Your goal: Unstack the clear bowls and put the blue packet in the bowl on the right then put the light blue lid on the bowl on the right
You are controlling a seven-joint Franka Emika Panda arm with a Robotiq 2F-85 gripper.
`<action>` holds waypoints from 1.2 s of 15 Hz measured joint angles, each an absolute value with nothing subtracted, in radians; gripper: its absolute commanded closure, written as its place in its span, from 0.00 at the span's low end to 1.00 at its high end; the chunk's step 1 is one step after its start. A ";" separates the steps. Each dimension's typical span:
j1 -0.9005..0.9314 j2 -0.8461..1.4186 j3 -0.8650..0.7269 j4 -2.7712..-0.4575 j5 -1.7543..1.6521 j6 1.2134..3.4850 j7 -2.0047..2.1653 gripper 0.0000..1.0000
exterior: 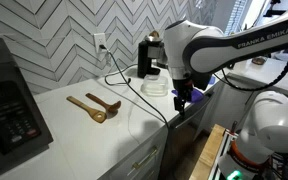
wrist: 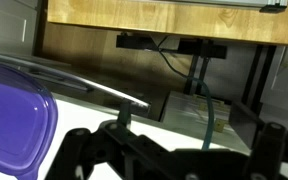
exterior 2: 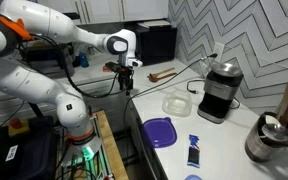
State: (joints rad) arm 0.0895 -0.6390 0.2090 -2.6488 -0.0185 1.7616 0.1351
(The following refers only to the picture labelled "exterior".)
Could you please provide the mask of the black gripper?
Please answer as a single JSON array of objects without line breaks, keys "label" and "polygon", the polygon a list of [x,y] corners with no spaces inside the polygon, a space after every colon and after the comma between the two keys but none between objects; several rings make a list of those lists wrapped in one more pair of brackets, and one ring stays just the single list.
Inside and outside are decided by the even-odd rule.
[{"label": "black gripper", "polygon": [[191,79],[182,79],[173,81],[174,89],[178,92],[180,100],[178,97],[174,97],[174,107],[176,111],[180,111],[180,115],[185,115],[185,104],[186,99],[191,97],[191,92],[193,90],[193,82]]}]

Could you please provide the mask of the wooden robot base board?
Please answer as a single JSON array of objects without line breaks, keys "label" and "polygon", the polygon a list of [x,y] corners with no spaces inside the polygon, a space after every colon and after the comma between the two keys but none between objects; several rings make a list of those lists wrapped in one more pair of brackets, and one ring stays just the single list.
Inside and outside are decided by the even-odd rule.
[{"label": "wooden robot base board", "polygon": [[225,128],[215,124],[189,177],[189,180],[208,180],[223,140]]}]

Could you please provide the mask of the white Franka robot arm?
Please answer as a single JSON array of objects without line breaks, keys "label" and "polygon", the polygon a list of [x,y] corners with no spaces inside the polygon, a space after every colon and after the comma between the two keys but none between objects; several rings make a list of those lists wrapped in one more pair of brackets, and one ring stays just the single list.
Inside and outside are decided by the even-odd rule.
[{"label": "white Franka robot arm", "polygon": [[[191,91],[204,90],[213,73],[252,57],[288,48],[288,10],[265,25],[226,36],[214,26],[188,20],[169,25],[164,32],[168,70],[178,91],[174,106],[179,113],[191,100]],[[219,158],[219,168],[229,178],[264,180],[269,157],[288,153],[288,97],[260,87],[238,137]]]}]

